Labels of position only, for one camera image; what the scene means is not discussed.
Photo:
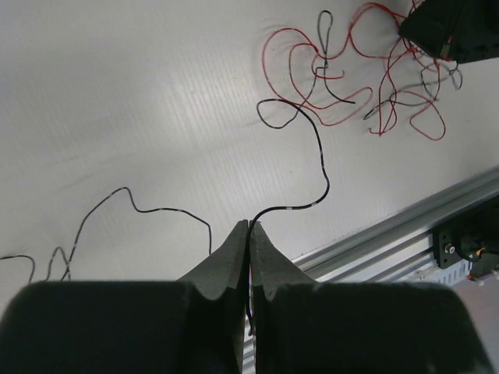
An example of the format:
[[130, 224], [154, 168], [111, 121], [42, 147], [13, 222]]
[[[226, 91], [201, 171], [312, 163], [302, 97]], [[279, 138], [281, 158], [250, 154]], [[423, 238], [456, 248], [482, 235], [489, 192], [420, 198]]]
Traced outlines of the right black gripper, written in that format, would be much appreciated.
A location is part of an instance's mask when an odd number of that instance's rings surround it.
[[498, 1], [421, 1], [398, 35], [431, 58], [458, 64], [498, 58]]

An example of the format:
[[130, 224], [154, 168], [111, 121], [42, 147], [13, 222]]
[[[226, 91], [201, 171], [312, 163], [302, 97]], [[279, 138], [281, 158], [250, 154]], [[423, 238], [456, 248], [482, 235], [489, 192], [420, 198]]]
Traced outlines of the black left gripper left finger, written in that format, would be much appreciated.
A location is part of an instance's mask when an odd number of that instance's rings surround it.
[[37, 282], [1, 320], [4, 373], [240, 373], [249, 224], [178, 280]]

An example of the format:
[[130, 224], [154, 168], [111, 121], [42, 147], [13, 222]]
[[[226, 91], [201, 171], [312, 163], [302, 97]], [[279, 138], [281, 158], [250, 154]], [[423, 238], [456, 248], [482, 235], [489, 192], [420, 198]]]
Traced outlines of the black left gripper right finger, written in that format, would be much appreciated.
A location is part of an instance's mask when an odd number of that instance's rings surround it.
[[432, 283], [317, 282], [250, 226], [258, 373], [485, 373], [462, 300]]

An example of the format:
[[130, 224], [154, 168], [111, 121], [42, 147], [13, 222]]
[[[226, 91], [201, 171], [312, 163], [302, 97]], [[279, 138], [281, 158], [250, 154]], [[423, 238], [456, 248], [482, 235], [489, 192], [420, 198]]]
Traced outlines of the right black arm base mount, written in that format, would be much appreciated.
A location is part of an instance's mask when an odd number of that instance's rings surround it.
[[445, 220], [432, 230], [433, 254], [439, 268], [463, 261], [470, 277], [498, 269], [498, 198], [494, 197]]

